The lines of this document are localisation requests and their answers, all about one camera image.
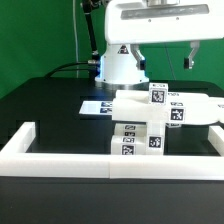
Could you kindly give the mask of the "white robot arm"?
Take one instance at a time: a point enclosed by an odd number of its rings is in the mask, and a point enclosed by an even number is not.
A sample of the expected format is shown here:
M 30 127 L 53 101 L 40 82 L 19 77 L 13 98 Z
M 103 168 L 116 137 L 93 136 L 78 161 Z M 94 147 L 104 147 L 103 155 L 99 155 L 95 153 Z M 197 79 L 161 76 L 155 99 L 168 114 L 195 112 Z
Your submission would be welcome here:
M 95 78 L 104 88 L 134 88 L 149 82 L 141 44 L 185 42 L 194 65 L 200 42 L 224 38 L 224 0 L 109 0 L 105 10 L 107 43 Z

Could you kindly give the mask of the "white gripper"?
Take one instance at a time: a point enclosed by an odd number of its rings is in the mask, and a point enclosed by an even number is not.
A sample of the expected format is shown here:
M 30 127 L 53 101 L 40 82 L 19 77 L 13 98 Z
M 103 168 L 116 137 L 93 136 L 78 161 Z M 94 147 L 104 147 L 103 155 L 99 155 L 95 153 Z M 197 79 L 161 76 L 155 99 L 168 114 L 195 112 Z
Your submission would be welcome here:
M 191 41 L 184 68 L 192 69 L 197 40 L 224 38 L 224 0 L 112 0 L 106 7 L 109 44 L 131 44 L 138 70 L 146 60 L 136 44 Z

